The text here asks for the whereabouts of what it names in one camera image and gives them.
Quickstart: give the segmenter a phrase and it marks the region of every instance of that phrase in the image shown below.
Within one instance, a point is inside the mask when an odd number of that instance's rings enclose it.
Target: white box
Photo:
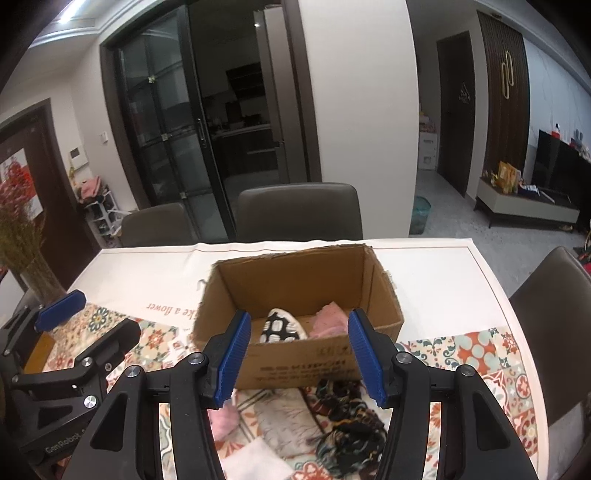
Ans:
[[[435,170],[437,167],[437,157],[433,155],[422,155],[418,158],[419,170]]]
[[[418,134],[418,149],[431,148],[437,150],[437,134],[420,132]]]
[[[437,167],[437,134],[419,132],[418,168],[434,170]]]

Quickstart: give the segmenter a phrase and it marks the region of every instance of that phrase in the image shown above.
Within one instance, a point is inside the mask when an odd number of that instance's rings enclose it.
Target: floor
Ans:
[[[474,212],[470,203],[433,170],[417,171],[415,195],[431,203],[421,237],[472,238],[509,297],[555,247],[571,249],[584,243],[579,233],[509,226],[488,228],[486,215]]]

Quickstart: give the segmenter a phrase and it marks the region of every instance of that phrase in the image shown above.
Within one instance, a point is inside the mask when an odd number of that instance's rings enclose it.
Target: dining chair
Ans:
[[[244,190],[236,208],[236,239],[361,240],[357,191],[344,183],[291,183]]]
[[[157,205],[125,216],[120,240],[124,247],[169,247],[198,242],[181,203]]]
[[[558,247],[509,300],[540,378],[551,467],[553,458],[563,466],[561,480],[591,478],[591,437],[581,446],[579,406],[591,391],[591,277],[568,250]],[[568,445],[577,431],[578,445]]]

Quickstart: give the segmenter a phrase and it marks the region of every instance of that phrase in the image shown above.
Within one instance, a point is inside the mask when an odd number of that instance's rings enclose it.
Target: white tablecloth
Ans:
[[[89,302],[183,328],[194,313],[212,264],[228,258],[296,251],[335,243],[261,242],[192,247],[107,249],[71,287]],[[480,252],[469,239],[363,241],[392,276],[404,314],[399,341],[509,326],[530,382],[538,429],[538,476],[547,477],[548,426],[540,380],[515,313]]]

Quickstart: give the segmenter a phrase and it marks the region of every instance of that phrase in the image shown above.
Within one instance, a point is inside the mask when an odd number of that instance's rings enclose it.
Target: screw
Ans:
[[[198,365],[202,364],[205,361],[205,355],[202,353],[196,352],[189,355],[189,363],[191,365]]]
[[[139,365],[131,365],[125,370],[125,376],[129,378],[137,377],[142,368]]]
[[[413,356],[408,352],[400,352],[396,354],[396,360],[402,364],[409,364],[413,361]]]
[[[471,365],[460,365],[460,373],[464,375],[464,377],[473,377],[476,375],[476,370]]]
[[[84,406],[86,408],[94,408],[96,403],[97,399],[94,395],[88,395],[88,397],[84,399]]]

